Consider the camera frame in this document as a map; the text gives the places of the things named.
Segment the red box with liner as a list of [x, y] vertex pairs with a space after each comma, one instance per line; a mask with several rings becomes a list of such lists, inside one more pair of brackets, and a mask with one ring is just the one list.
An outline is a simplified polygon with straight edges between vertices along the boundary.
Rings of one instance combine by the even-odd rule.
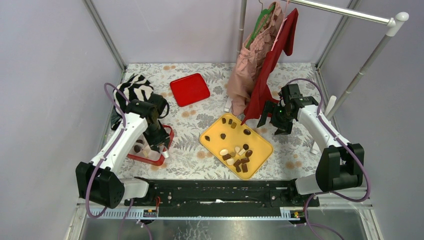
[[161, 152], [151, 150], [143, 134], [136, 139], [127, 157], [131, 160], [154, 166], [161, 166], [165, 159], [168, 158], [168, 156], [163, 156]]

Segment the red box lid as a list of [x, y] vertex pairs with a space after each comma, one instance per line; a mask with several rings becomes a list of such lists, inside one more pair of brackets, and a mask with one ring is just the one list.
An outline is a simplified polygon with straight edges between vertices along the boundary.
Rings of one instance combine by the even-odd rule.
[[210, 90], [200, 73], [191, 74], [169, 84], [179, 107], [185, 107], [211, 96]]

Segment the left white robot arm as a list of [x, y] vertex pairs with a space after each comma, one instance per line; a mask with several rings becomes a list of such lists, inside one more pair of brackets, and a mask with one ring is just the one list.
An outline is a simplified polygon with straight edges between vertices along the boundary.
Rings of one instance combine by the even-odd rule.
[[121, 124], [106, 145], [90, 162], [77, 165], [80, 198], [110, 209], [130, 199], [137, 199], [144, 206], [154, 202], [155, 192], [147, 180], [118, 178], [116, 172], [140, 137], [150, 151], [169, 157], [171, 137], [160, 122], [161, 114], [168, 109], [166, 99], [155, 93], [147, 101], [134, 99], [128, 104]]

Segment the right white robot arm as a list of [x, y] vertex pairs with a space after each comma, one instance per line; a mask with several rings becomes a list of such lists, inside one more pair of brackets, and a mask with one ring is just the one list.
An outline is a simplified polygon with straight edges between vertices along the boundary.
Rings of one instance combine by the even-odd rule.
[[318, 101], [301, 94], [297, 84], [287, 84], [279, 92], [280, 100], [267, 100], [258, 126], [266, 123], [277, 128], [276, 135], [289, 135], [294, 121], [303, 125], [317, 144], [321, 157], [315, 173], [297, 178], [295, 187], [287, 191], [287, 201], [301, 205], [307, 194], [334, 192], [359, 187], [363, 183], [365, 151], [359, 143], [352, 144], [337, 132], [325, 117]]

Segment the red hanging garment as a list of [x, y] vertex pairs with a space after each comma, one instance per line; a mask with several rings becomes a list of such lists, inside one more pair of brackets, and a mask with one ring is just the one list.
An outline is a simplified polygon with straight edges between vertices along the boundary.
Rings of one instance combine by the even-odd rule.
[[286, 56], [291, 56], [293, 53], [298, 17], [298, 9], [294, 8], [282, 24], [281, 31], [277, 34], [277, 40], [272, 43], [271, 50], [267, 52], [250, 101], [243, 112], [244, 119], [241, 122], [242, 124], [250, 119], [259, 119], [267, 101], [271, 103], [278, 102], [278, 100], [273, 98], [267, 81], [269, 75], [275, 69], [281, 53], [284, 52]]

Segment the pink hanging garment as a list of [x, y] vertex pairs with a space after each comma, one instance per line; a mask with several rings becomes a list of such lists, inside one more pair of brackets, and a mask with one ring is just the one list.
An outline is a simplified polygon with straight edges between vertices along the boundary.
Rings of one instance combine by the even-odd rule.
[[240, 54], [227, 83], [226, 93], [231, 100], [230, 112], [235, 116], [242, 114], [249, 104], [266, 54], [272, 49], [273, 42], [276, 40], [285, 19], [279, 1], [274, 1], [271, 4], [275, 4], [275, 9], [265, 26], [251, 43], [250, 48], [246, 49], [245, 45], [251, 34], [242, 43]]

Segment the zebra striped cloth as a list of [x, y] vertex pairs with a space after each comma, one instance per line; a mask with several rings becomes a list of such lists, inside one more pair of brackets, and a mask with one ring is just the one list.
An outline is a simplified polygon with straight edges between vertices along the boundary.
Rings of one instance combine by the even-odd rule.
[[154, 93], [154, 88], [142, 74], [133, 74], [131, 77], [117, 86], [118, 90], [125, 95], [123, 97], [117, 90], [113, 90], [113, 100], [116, 103], [114, 113], [110, 120], [110, 128], [115, 131], [122, 121], [122, 114], [126, 111], [127, 100], [147, 101]]

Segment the yellow tray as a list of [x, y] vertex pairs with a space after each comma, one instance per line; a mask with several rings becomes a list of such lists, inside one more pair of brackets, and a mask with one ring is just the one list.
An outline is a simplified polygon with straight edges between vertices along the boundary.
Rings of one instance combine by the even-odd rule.
[[[251, 134], [245, 135], [244, 129]], [[200, 135], [199, 141], [241, 180], [251, 179], [274, 151], [267, 140], [231, 113], [219, 117]]]

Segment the green hanger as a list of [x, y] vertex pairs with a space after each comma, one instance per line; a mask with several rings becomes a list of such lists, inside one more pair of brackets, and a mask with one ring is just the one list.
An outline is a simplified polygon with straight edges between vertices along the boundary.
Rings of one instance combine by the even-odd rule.
[[276, 7], [275, 3], [272, 3], [268, 8], [266, 9], [262, 9], [257, 20], [255, 23], [255, 27], [252, 31], [252, 33], [250, 34], [247, 43], [245, 45], [246, 49], [249, 49], [252, 42], [255, 40], [255, 38], [257, 37], [257, 35], [260, 33], [261, 29], [266, 25], [266, 23], [268, 22], [268, 19], [271, 16], [271, 13], [274, 12]]

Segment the metal clothes rack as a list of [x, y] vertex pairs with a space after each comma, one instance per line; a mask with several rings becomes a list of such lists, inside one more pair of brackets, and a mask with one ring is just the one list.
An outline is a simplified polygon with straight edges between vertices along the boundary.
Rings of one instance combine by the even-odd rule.
[[[371, 175], [377, 168], [399, 164], [420, 151], [423, 7], [421, 0], [363, 0], [358, 7], [374, 15], [393, 16], [400, 10], [410, 15], [335, 113], [343, 135], [364, 147], [364, 162]], [[347, 88], [385, 34], [380, 24], [349, 21], [321, 68], [330, 94], [341, 94]]]

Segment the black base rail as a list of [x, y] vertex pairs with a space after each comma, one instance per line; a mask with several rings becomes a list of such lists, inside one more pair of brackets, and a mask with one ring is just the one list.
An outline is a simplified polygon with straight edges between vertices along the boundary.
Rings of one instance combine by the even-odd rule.
[[306, 204], [319, 207], [295, 189], [294, 180], [150, 180], [146, 196], [132, 201], [153, 207], [159, 217], [284, 218]]

